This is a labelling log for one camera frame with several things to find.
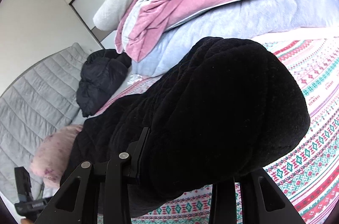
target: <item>white wall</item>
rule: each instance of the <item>white wall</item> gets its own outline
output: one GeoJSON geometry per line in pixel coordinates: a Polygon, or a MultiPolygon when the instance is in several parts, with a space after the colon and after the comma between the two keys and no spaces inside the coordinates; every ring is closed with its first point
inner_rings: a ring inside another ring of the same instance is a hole
{"type": "Polygon", "coordinates": [[[78,42],[99,44],[64,0],[2,0],[0,3],[0,94],[37,61],[78,42]]]}

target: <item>black fuzzy blanket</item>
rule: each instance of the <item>black fuzzy blanket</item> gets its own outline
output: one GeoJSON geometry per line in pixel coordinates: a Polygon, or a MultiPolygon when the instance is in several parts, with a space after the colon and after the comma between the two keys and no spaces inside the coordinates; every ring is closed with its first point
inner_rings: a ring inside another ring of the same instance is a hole
{"type": "Polygon", "coordinates": [[[251,40],[206,37],[143,94],[122,97],[86,120],[62,181],[84,160],[108,161],[151,133],[131,216],[183,192],[245,175],[293,150],[310,125],[285,66],[251,40]]]}

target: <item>metal screw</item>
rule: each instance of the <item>metal screw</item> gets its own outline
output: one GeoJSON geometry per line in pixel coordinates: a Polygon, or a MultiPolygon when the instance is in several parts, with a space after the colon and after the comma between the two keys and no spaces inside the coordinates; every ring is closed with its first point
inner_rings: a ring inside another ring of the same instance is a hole
{"type": "Polygon", "coordinates": [[[127,152],[122,152],[119,154],[119,158],[120,159],[127,159],[129,156],[129,154],[127,152]]]}
{"type": "Polygon", "coordinates": [[[89,168],[89,166],[90,166],[90,162],[89,162],[89,161],[85,161],[85,162],[83,162],[83,163],[81,164],[81,167],[82,167],[82,168],[89,168]]]}

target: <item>pink pillow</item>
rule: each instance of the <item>pink pillow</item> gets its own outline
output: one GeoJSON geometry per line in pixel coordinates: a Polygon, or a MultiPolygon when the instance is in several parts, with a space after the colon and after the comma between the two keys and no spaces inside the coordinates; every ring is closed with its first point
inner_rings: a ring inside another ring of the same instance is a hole
{"type": "Polygon", "coordinates": [[[40,177],[47,187],[59,188],[71,149],[82,125],[69,125],[46,137],[39,146],[31,163],[32,172],[40,177]]]}

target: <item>black puffer jacket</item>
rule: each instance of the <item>black puffer jacket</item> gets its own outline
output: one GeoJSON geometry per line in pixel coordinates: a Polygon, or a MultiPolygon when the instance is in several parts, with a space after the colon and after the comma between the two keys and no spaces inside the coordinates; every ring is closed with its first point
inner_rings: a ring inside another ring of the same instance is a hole
{"type": "Polygon", "coordinates": [[[102,49],[89,55],[81,69],[77,103],[84,117],[94,115],[125,80],[131,58],[115,49],[102,49]]]}

